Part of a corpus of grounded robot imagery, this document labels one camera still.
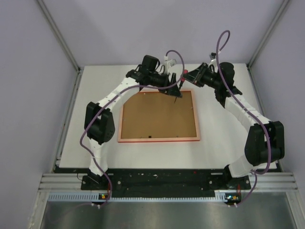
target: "black mounting bracket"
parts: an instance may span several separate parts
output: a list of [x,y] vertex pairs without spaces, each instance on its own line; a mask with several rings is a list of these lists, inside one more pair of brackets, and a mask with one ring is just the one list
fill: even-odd
[[[84,129],[87,128],[91,120],[95,117],[98,111],[101,110],[99,103],[90,102],[87,105],[85,125]],[[113,122],[113,116],[110,109],[102,111],[101,116],[98,117],[87,132],[87,136],[90,139],[94,139],[100,145],[104,142],[108,142],[114,135],[115,127]]]

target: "lavender wall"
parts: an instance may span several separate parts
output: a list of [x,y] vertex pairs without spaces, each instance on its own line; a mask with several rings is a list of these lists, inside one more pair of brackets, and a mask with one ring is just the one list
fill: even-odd
[[139,64],[176,49],[209,61],[222,31],[222,60],[248,62],[282,0],[45,0],[78,64]]
[[33,0],[1,0],[0,228],[26,228],[75,71]]
[[294,0],[253,67],[268,117],[285,126],[284,169],[305,200],[305,1]]

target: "white table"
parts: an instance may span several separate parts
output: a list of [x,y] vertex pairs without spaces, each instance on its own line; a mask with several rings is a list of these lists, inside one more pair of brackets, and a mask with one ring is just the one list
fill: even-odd
[[[198,64],[187,64],[189,71]],[[84,131],[87,104],[97,102],[107,96],[134,69],[134,65],[86,66],[72,112],[71,121],[64,144],[60,167],[88,168],[90,155],[79,144]],[[243,92],[246,100],[259,110],[252,83],[243,63],[234,64],[235,85]],[[171,72],[181,74],[182,66],[171,68]],[[247,132],[236,118],[226,111],[215,99],[214,90],[208,86],[196,87],[188,82],[184,89],[193,89],[197,104],[201,132],[199,142],[174,143],[118,143],[117,132],[107,150],[109,168],[224,168],[244,153]],[[113,114],[115,128],[118,129],[119,114]],[[87,137],[85,145],[89,146]]]

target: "metal frame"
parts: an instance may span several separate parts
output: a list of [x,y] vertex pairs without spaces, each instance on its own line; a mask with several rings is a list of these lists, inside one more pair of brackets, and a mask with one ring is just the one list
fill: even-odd
[[[81,190],[81,180],[87,174],[43,174],[38,192],[75,192],[75,193],[107,193],[107,190]],[[250,184],[254,176],[249,175]],[[216,190],[216,193],[236,192],[236,190]],[[267,173],[259,176],[254,192],[298,192],[293,173]]]
[[290,4],[291,0],[283,0],[280,8],[278,9],[275,17],[273,18],[272,22],[270,23],[265,35],[263,36],[262,40],[260,41],[259,45],[257,46],[256,50],[254,51],[248,66],[252,67],[253,64],[255,63],[257,57],[259,56],[259,54],[261,53],[261,51],[263,50],[264,46],[267,44],[269,38],[271,37],[273,31],[275,30],[276,26],[278,25],[278,23],[280,22],[280,19],[282,18],[282,16],[285,14],[286,10],[288,9],[288,6]]
[[64,40],[60,30],[57,28],[57,25],[56,25],[53,17],[51,16],[46,4],[44,3],[43,0],[35,0],[35,2],[37,3],[44,18],[46,19],[47,23],[49,24],[49,27],[50,27],[51,31],[53,32],[55,38],[57,39],[58,44],[61,46],[63,52],[65,53],[65,55],[67,56],[67,58],[71,62],[71,64],[73,65],[74,69],[78,72],[80,70],[80,66],[77,64],[70,48],[68,47],[66,41]]
[[74,87],[73,87],[73,90],[72,90],[72,95],[71,95],[69,104],[66,108],[65,119],[64,119],[64,122],[62,124],[61,133],[60,133],[59,138],[58,138],[57,143],[56,143],[55,158],[52,160],[50,172],[52,172],[54,167],[56,165],[59,165],[59,162],[60,162],[60,157],[61,157],[61,154],[62,154],[62,149],[63,149],[63,146],[64,146],[64,142],[65,142],[66,137],[67,137],[67,132],[68,132],[68,129],[69,129],[69,124],[70,124],[70,120],[71,120],[71,116],[72,116],[72,111],[73,111],[73,108],[74,108],[74,105],[75,105],[76,96],[77,96],[78,89],[79,89],[80,84],[81,84],[82,73],[83,73],[83,69],[80,69],[80,71],[76,75]]

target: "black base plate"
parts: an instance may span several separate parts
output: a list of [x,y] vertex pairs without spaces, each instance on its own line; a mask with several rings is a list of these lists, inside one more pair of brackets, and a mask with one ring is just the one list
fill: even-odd
[[[250,189],[249,177],[235,178],[230,187],[222,169],[108,169],[114,198],[196,198],[214,197],[214,190]],[[84,176],[82,190],[108,190],[105,176]]]

